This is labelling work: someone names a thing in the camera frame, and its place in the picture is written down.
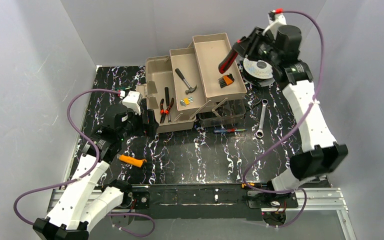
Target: cable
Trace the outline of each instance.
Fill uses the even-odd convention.
[[[68,104],[68,107],[67,107],[67,119],[68,119],[68,122],[70,123],[70,125],[74,128],[74,130],[76,132],[78,132],[80,134],[80,136],[82,136],[86,141],[89,142],[90,145],[93,146],[93,148],[95,149],[95,153],[96,153],[96,160],[95,162],[93,163],[92,167],[87,170],[84,174],[82,174],[79,179],[81,178],[84,178],[85,176],[87,176],[88,174],[90,174],[94,168],[97,166],[98,164],[98,161],[100,159],[100,152],[99,152],[99,148],[98,146],[94,143],[94,141],[92,141],[88,136],[86,136],[86,134],[84,134],[73,122],[72,120],[72,117],[70,115],[70,110],[72,108],[72,105],[73,103],[78,99],[80,98],[81,96],[85,95],[85,94],[88,94],[88,93],[94,93],[94,92],[103,92],[103,93],[110,93],[110,94],[119,94],[120,92],[118,91],[113,91],[113,90],[108,90],[108,89],[91,89],[91,90],[87,90],[87,91],[84,91],[78,95],[76,95],[71,101],[70,103]],[[49,189],[54,189],[54,188],[59,188],[59,187],[62,187],[62,186],[66,186],[66,185],[70,185],[74,182],[76,182],[78,180],[78,178],[76,179],[71,179],[71,180],[68,180],[68,181],[65,181],[65,182],[62,182],[62,183],[58,183],[58,184],[54,184],[54,185],[50,185],[50,186],[45,186],[45,187],[41,187],[41,188],[37,188],[37,189],[33,189],[33,190],[30,190],[30,191],[26,191],[25,193],[21,194],[20,196],[18,196],[15,201],[14,201],[14,205],[13,205],[13,209],[14,209],[14,213],[15,215],[17,215],[17,217],[19,219],[21,219],[23,222],[25,222],[26,224],[29,224],[29,225],[33,225],[34,223],[32,221],[29,221],[27,220],[25,217],[23,217],[21,215],[21,213],[19,212],[18,208],[17,208],[17,205],[19,203],[19,201],[29,195],[29,194],[33,194],[33,193],[37,193],[37,192],[41,192],[41,191],[45,191],[45,190],[49,190]],[[127,230],[127,229],[124,229],[124,231],[126,231],[127,233],[133,235],[133,236],[136,236],[136,237],[146,237],[148,235],[150,235],[154,229],[155,229],[155,221],[152,217],[148,216],[148,215],[145,215],[145,214],[140,214],[140,213],[109,213],[108,216],[137,216],[137,217],[142,217],[142,218],[147,218],[149,220],[151,220],[152,222],[152,230],[150,232],[148,232],[147,234],[137,234],[137,233],[134,233],[130,230]]]
[[[312,96],[312,100],[314,101],[314,100],[316,100],[317,96],[319,95],[319,92],[320,92],[320,89],[321,89],[321,86],[322,86],[322,82],[323,82],[323,73],[324,73],[324,64],[325,64],[325,40],[324,40],[324,37],[323,37],[322,30],[320,29],[320,26],[317,24],[316,20],[313,17],[311,17],[310,15],[308,15],[308,14],[306,14],[304,12],[288,10],[288,11],[283,11],[283,13],[299,14],[299,15],[302,15],[302,16],[308,18],[314,24],[315,28],[318,31],[318,34],[319,34],[319,37],[320,37],[320,45],[321,45],[321,51],[320,52],[321,53],[320,53],[320,69],[319,69],[319,75],[318,75],[319,76],[318,84],[317,84],[317,87],[316,87],[316,89],[314,91],[314,95]],[[294,134],[298,130],[298,128],[303,124],[304,120],[309,115],[309,113],[310,113],[311,109],[313,108],[313,106],[314,106],[314,103],[311,102],[308,105],[307,111],[305,111],[305,113],[302,115],[302,118],[296,123],[296,125],[284,137],[282,137],[281,140],[276,142],[273,146],[271,146],[262,155],[257,157],[252,164],[249,164],[246,167],[246,169],[245,169],[245,171],[243,172],[243,175],[242,175],[242,181],[243,181],[244,184],[246,184],[249,188],[251,188],[253,190],[256,190],[256,191],[259,191],[259,192],[262,192],[262,193],[286,194],[286,193],[291,193],[291,192],[294,191],[294,189],[273,191],[273,190],[266,190],[266,189],[256,188],[256,187],[251,186],[247,182],[246,176],[247,176],[248,172],[250,171],[250,169],[253,167],[253,165],[255,165],[258,161],[261,161],[263,158],[265,158],[271,151],[273,151],[275,148],[277,148],[279,145],[281,145],[284,141],[286,141],[292,134]],[[303,213],[304,208],[306,207],[306,204],[307,204],[307,193],[306,193],[306,191],[303,188],[298,188],[297,190],[301,190],[304,193],[304,203],[302,204],[302,208],[298,212],[298,214],[296,215],[296,217],[294,219],[292,219],[287,224],[284,224],[284,225],[279,226],[279,227],[286,227],[286,226],[289,226],[290,224],[292,224],[293,222],[295,222],[298,219],[298,217]]]

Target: black and white marble surface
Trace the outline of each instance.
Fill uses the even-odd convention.
[[[144,83],[144,66],[100,67],[93,88],[114,90]],[[254,135],[259,124],[261,106],[247,112],[246,118],[235,126],[222,126],[248,129],[247,132],[215,134],[213,130],[221,126],[202,128],[196,122],[191,130],[161,133],[155,137],[131,136],[125,139],[123,154],[146,159],[147,163],[137,168],[114,160],[99,184],[110,183],[115,179],[131,184],[240,183],[246,166],[296,124],[292,110],[276,83],[263,89],[253,88],[249,84],[246,87],[246,105],[250,106],[261,99],[268,100],[262,139]],[[107,107],[112,104],[121,104],[121,100],[108,93],[92,93],[82,126],[87,135],[102,123]],[[77,167],[83,146],[84,140],[79,139],[70,178]],[[300,152],[301,138],[297,132],[255,164],[247,179],[253,182],[269,181],[288,168],[289,158]]]

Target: black marble table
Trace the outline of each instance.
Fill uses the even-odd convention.
[[[145,83],[144,66],[100,67],[93,88],[111,89]],[[242,133],[215,134],[215,128],[202,128],[195,122],[193,129],[160,133],[155,137],[132,136],[126,141],[123,154],[146,159],[142,168],[114,160],[99,184],[115,179],[130,184],[214,184],[240,183],[242,172],[275,142],[279,141],[296,124],[292,110],[274,83],[263,89],[246,84],[248,93],[244,103],[251,105],[261,99],[268,100],[264,121],[264,137],[255,138],[261,106],[247,112],[239,123],[224,128],[248,129]],[[103,121],[103,114],[112,104],[121,100],[108,93],[92,93],[87,106],[82,130],[90,135],[92,129]],[[76,169],[85,141],[78,140],[70,178]],[[266,182],[289,167],[289,158],[301,151],[301,138],[297,132],[281,147],[252,167],[247,179]]]

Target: combination wrench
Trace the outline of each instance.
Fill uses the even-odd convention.
[[[266,115],[266,107],[267,107],[267,104],[269,103],[269,101],[267,101],[267,99],[263,99],[261,102],[262,102],[261,116],[259,118],[258,130],[255,133],[255,136],[258,139],[261,139],[264,136],[264,134],[263,134],[263,124],[264,124],[264,117]]]

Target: toolbox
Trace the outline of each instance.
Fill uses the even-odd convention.
[[[173,49],[167,56],[150,57],[145,64],[146,84],[139,85],[138,91],[146,98],[148,110],[154,111],[159,124],[157,133],[190,130],[197,115],[203,128],[224,124],[236,124],[244,118],[243,99],[247,88],[237,64],[224,74],[219,73],[219,63],[231,50],[226,33],[193,36],[188,48]],[[221,87],[219,79],[230,75],[235,81]],[[169,111],[171,122],[162,118],[160,102],[166,99],[165,88],[174,104]]]

